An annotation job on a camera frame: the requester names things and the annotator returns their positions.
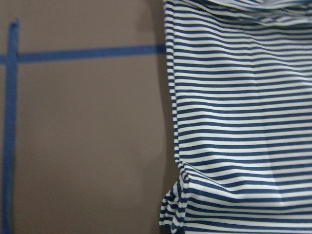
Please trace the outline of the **brown table cover mat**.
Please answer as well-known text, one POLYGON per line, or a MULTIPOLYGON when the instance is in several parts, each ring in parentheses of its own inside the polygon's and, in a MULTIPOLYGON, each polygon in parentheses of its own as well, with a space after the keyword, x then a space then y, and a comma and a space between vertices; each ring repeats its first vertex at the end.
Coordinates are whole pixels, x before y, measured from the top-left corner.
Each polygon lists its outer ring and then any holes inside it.
POLYGON ((177 179, 160 0, 3 0, 19 19, 12 231, 157 234, 177 179))

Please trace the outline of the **blue white striped polo shirt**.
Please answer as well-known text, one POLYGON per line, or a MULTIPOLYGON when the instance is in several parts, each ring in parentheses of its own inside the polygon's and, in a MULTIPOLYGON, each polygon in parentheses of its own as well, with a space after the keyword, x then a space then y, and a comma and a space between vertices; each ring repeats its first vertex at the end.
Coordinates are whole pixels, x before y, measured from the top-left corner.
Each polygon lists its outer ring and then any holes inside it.
POLYGON ((164 234, 312 231, 312 3, 166 0, 164 234))

